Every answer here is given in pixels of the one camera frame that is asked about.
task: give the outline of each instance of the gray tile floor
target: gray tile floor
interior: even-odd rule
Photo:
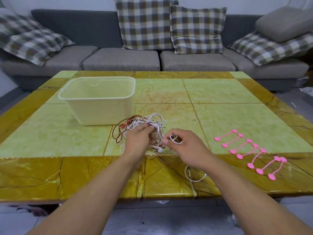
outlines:
[[[25,96],[0,109],[0,115]],[[313,123],[313,107],[302,100],[299,89],[276,96]],[[313,227],[313,196],[283,198],[280,203]],[[231,215],[223,199],[119,202],[102,234],[242,235]],[[24,235],[44,219],[0,204],[1,235]]]

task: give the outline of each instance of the pillow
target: pillow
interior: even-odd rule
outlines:
[[[170,32],[170,6],[178,0],[116,0],[123,49],[174,49]]]
[[[191,9],[171,6],[171,38],[175,54],[219,54],[225,51],[221,31],[227,7]]]
[[[276,42],[284,42],[313,30],[313,11],[280,7],[258,19],[255,28]]]
[[[290,57],[311,47],[313,47],[313,33],[277,43],[257,31],[228,46],[228,48],[248,58],[256,66]]]
[[[30,16],[2,15],[0,29],[0,48],[39,66],[63,47],[75,44]]]

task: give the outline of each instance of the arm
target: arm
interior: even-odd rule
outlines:
[[[172,142],[171,134],[179,136],[182,144]],[[193,132],[172,129],[162,144],[214,181],[246,235],[313,234],[309,226],[217,158]]]
[[[27,235],[101,234],[125,184],[141,165],[153,130],[144,124],[129,131],[123,155]]]

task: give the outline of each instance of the gray sofa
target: gray sofa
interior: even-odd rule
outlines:
[[[25,90],[35,90],[62,70],[87,71],[243,71],[268,90],[288,90],[308,65],[294,58],[256,67],[232,50],[222,54],[175,55],[173,51],[122,50],[117,12],[32,10],[43,26],[77,45],[63,48],[43,66],[9,56],[3,70]],[[254,30],[257,15],[226,15],[223,45]]]

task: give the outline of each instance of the person's right arm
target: person's right arm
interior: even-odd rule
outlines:
[[[179,136],[182,144],[172,142],[171,134]],[[308,225],[216,157],[192,131],[172,129],[162,144],[214,181],[246,235],[313,234]]]

